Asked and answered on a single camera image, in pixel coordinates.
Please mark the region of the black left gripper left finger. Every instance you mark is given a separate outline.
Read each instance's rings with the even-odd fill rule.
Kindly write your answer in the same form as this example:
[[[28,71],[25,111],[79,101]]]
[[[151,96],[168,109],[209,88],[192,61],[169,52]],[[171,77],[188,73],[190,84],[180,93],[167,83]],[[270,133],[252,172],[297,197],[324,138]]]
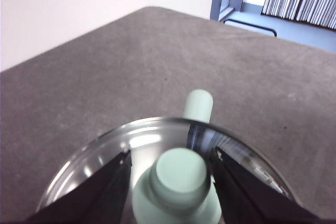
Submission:
[[[127,198],[131,152],[121,152],[71,192],[25,223],[120,223]]]

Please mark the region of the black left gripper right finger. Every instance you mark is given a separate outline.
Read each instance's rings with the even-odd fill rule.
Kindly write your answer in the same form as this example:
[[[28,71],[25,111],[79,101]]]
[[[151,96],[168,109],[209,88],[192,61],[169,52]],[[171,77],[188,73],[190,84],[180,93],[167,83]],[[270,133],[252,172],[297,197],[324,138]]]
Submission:
[[[323,220],[266,185],[219,147],[211,164],[225,223],[322,223]]]

